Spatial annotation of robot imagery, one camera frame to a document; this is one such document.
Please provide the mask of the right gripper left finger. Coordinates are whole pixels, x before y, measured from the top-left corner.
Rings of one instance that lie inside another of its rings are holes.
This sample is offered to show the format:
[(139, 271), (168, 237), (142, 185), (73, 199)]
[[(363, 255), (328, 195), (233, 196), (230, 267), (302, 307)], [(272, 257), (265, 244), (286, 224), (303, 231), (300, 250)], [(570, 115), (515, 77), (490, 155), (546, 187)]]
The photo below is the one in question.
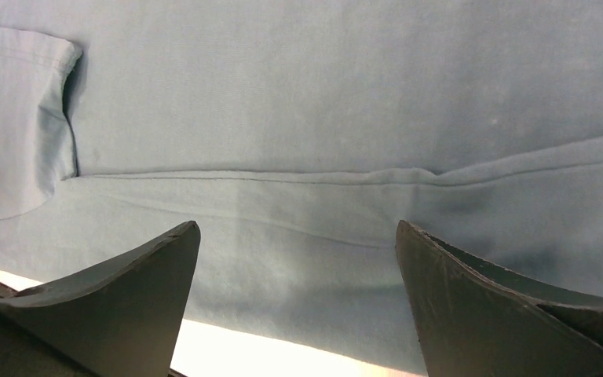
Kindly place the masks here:
[(200, 245), (193, 221), (0, 298), (0, 376), (179, 376), (172, 365)]

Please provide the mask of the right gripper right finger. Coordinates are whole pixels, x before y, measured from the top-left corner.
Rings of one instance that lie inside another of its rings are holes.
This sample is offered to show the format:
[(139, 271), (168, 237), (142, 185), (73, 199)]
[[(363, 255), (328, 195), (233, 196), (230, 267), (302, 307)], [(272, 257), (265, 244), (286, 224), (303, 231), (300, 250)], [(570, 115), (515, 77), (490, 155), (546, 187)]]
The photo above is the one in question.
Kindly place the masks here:
[(603, 297), (465, 252), (408, 221), (396, 256), (431, 376), (603, 376)]

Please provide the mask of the grey-blue t-shirt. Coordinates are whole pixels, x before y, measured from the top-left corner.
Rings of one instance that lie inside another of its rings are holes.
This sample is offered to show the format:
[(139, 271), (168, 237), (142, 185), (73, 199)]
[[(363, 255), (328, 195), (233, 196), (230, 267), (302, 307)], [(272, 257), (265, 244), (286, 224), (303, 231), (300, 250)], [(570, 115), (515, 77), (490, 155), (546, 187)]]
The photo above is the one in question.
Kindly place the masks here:
[(79, 175), (0, 220), (47, 282), (188, 220), (189, 376), (426, 373), (413, 222), (603, 296), (603, 1), (0, 1), (74, 42)]

